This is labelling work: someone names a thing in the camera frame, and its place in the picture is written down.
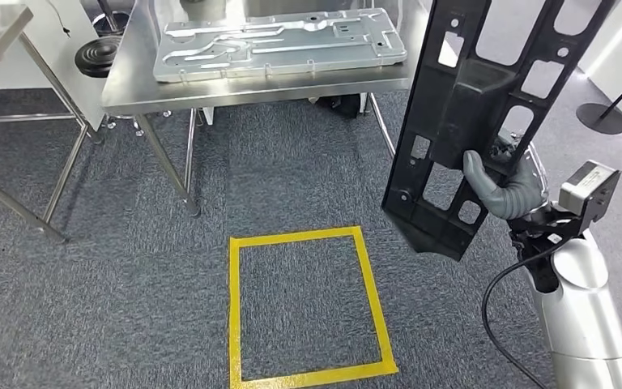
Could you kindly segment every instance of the yellow tape square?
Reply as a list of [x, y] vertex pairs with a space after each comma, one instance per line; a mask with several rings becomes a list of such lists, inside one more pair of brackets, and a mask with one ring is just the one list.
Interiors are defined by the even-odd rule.
[[[361, 275], [369, 298], [373, 324], [376, 328], [377, 343], [380, 348], [381, 360], [364, 365], [341, 367], [338, 369], [319, 370], [309, 373], [293, 374], [284, 377], [273, 377], [242, 381], [241, 360], [241, 321], [240, 321], [240, 249], [243, 247], [277, 245], [281, 243], [302, 242], [330, 237], [353, 237], [356, 253], [359, 256]], [[394, 374], [399, 370], [394, 362], [390, 337], [382, 314], [380, 299], [377, 295], [373, 271], [369, 262], [364, 236], [359, 226], [342, 227], [339, 229], [320, 229], [302, 233], [283, 233], [263, 237], [231, 237], [230, 238], [230, 389], [292, 389], [340, 383], [378, 375]]]

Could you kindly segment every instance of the aluminum sheet metal panel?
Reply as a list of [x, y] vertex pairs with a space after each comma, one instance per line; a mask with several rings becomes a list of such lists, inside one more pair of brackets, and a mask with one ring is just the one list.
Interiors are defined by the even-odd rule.
[[407, 58], [381, 8], [249, 18], [243, 24], [170, 23], [161, 35], [154, 76], [165, 83], [388, 66]]

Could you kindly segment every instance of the black plastic bracket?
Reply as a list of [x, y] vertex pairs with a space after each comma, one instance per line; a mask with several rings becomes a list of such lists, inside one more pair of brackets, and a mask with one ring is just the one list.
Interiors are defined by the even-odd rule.
[[[488, 214], [465, 179], [448, 209], [424, 199], [434, 164], [460, 170], [463, 153], [476, 150], [491, 177], [502, 183], [514, 171], [614, 0], [602, 0], [585, 30], [574, 36], [561, 34], [554, 27], [564, 0], [546, 0], [519, 59], [508, 66], [481, 58], [475, 50], [491, 2], [432, 2], [397, 154], [382, 200], [382, 209], [417, 252], [435, 252], [460, 260]], [[439, 62], [446, 32], [463, 38], [456, 67]], [[522, 90], [536, 61], [563, 65], [545, 97]], [[515, 106], [528, 108], [533, 119], [511, 159], [501, 163], [491, 158], [492, 145]], [[422, 143], [419, 138], [429, 141], [425, 155], [416, 152]], [[480, 208], [472, 223], [459, 218], [467, 201]]]

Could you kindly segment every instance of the gray robotic finger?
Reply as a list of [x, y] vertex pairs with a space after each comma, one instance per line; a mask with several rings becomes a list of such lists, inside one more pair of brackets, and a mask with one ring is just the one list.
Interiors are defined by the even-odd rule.
[[535, 158], [524, 156], [518, 162], [516, 172], [505, 187], [499, 187], [485, 173], [480, 155], [472, 150], [464, 153], [463, 174], [483, 205], [501, 219], [522, 217], [547, 201], [542, 174], [534, 166]]

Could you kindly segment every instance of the gray carpet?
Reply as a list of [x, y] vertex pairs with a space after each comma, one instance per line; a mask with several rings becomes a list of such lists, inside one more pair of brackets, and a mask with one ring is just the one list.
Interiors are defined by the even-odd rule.
[[[49, 92], [24, 111], [56, 111]], [[0, 92], [0, 113], [25, 92]], [[395, 141], [406, 92], [378, 96]], [[553, 193], [585, 159], [622, 169], [622, 135], [573, 112], [605, 98], [572, 79], [536, 136]], [[152, 117], [176, 165], [188, 112]], [[67, 122], [0, 125], [0, 186], [42, 212], [76, 135]], [[487, 282], [514, 261], [488, 218], [460, 263], [415, 254], [380, 210], [390, 159], [372, 116], [346, 120], [307, 101], [218, 108], [198, 131], [189, 218], [144, 138], [121, 122], [86, 143], [54, 224], [54, 245], [0, 206], [0, 387], [228, 387], [228, 238], [360, 225], [399, 373], [333, 388], [532, 387], [479, 319]], [[442, 180], [433, 193], [445, 193]], [[622, 178], [594, 228], [622, 315]], [[351, 241], [241, 253], [245, 379], [376, 361], [375, 329]], [[525, 281], [493, 294], [493, 330], [552, 381]]]

